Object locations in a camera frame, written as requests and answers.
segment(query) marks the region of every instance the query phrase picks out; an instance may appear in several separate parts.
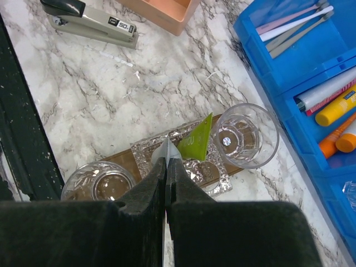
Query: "tube cap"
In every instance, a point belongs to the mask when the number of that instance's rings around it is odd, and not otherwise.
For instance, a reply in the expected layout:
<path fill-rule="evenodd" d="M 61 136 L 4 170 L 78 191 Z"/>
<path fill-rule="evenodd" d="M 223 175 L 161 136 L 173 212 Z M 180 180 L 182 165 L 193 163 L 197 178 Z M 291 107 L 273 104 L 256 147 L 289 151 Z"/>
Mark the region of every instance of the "tube cap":
<path fill-rule="evenodd" d="M 338 149 L 335 146 L 335 141 L 330 141 L 330 140 L 324 139 L 323 141 L 321 141 L 319 143 L 319 147 L 326 159 L 330 158 L 336 152 L 338 152 Z"/>
<path fill-rule="evenodd" d="M 353 134 L 344 134 L 336 141 L 336 147 L 341 152 L 350 153 L 356 149 L 356 136 Z"/>
<path fill-rule="evenodd" d="M 335 118 L 333 118 L 330 114 L 327 116 L 326 114 L 320 112 L 315 116 L 315 120 L 317 121 L 317 124 L 327 127 L 335 121 Z"/>

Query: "white toothbrush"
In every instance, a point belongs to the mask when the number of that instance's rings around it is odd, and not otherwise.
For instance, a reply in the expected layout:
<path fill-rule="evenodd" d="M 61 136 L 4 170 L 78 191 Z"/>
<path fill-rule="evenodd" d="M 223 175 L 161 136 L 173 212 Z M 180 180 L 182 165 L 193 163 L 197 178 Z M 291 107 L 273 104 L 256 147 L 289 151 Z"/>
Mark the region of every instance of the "white toothbrush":
<path fill-rule="evenodd" d="M 274 38 L 274 37 L 286 32 L 288 30 L 294 28 L 295 26 L 298 26 L 298 25 L 300 25 L 300 24 L 302 24 L 302 23 L 304 23 L 306 21 L 309 21 L 312 18 L 316 18 L 316 17 L 319 17 L 320 15 L 324 15 L 324 14 L 332 11 L 333 9 L 334 9 L 333 6 L 329 6 L 329 7 L 325 8 L 325 9 L 315 13 L 315 14 L 312 14 L 312 15 L 307 16 L 305 18 L 302 18 L 302 19 L 299 19 L 297 21 L 288 23 L 286 25 L 280 26 L 280 27 L 278 27 L 276 29 L 272 29 L 269 32 L 265 32 L 265 33 L 261 34 L 260 37 L 261 37 L 263 42 L 268 41 L 268 40 L 270 40 L 270 39 L 272 39 L 272 38 Z"/>

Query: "yellow bottle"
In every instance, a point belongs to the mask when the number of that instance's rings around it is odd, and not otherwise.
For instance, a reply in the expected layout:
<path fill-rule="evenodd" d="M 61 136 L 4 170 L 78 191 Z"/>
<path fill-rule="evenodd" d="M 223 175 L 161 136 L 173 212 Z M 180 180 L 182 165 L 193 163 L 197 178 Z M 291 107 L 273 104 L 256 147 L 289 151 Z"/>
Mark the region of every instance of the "yellow bottle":
<path fill-rule="evenodd" d="M 323 108 L 315 116 L 315 120 L 321 126 L 329 126 L 354 107 L 356 107 L 356 85 L 343 92 L 338 98 Z"/>

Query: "glass tumbler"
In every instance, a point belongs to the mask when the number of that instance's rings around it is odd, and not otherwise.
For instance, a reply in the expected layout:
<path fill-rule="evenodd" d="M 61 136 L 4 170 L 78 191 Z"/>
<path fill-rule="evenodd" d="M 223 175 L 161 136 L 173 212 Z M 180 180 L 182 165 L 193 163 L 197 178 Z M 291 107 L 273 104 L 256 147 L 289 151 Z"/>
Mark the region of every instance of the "glass tumbler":
<path fill-rule="evenodd" d="M 275 119 L 264 108 L 249 103 L 226 110 L 211 134 L 224 162 L 243 169 L 267 164 L 279 145 Z"/>
<path fill-rule="evenodd" d="M 117 200 L 136 185 L 134 177 L 113 162 L 80 167 L 65 183 L 61 200 Z"/>
<path fill-rule="evenodd" d="M 356 182 L 346 182 L 343 188 L 343 193 L 349 200 L 352 209 L 356 211 Z"/>

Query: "white marble surface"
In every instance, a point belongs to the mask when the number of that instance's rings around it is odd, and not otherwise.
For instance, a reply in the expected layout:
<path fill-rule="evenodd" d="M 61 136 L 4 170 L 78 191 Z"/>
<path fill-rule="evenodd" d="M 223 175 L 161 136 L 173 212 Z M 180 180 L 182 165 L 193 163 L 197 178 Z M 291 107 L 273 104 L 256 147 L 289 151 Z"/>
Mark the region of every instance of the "white marble surface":
<path fill-rule="evenodd" d="M 87 162 L 210 112 L 241 102 L 264 105 L 232 28 L 248 3 L 204 0 L 175 37 L 114 0 L 86 2 L 135 23 L 137 50 L 54 31 L 38 0 L 0 0 L 64 180 Z M 291 201 L 306 215 L 324 266 L 351 266 L 287 145 L 281 140 L 266 166 L 235 175 L 233 191 L 217 199 Z M 173 266 L 170 242 L 165 265 Z"/>

